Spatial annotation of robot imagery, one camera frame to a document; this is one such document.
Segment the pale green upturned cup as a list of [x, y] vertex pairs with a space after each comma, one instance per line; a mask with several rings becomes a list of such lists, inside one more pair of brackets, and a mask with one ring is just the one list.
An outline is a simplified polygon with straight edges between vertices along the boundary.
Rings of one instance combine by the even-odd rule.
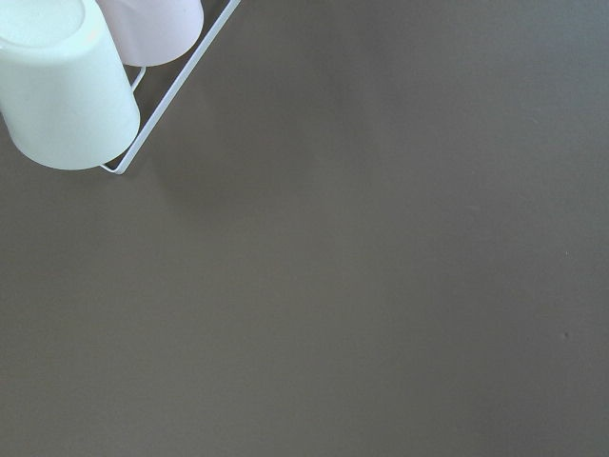
[[52, 169], [128, 149], [140, 111], [96, 2], [2, 2], [1, 114], [14, 145]]

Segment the pink upturned cup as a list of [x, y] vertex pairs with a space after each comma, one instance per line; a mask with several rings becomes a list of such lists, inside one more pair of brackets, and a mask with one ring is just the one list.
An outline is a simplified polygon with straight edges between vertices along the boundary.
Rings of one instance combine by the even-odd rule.
[[123, 64], [155, 67], [189, 51], [204, 23], [200, 0], [100, 0]]

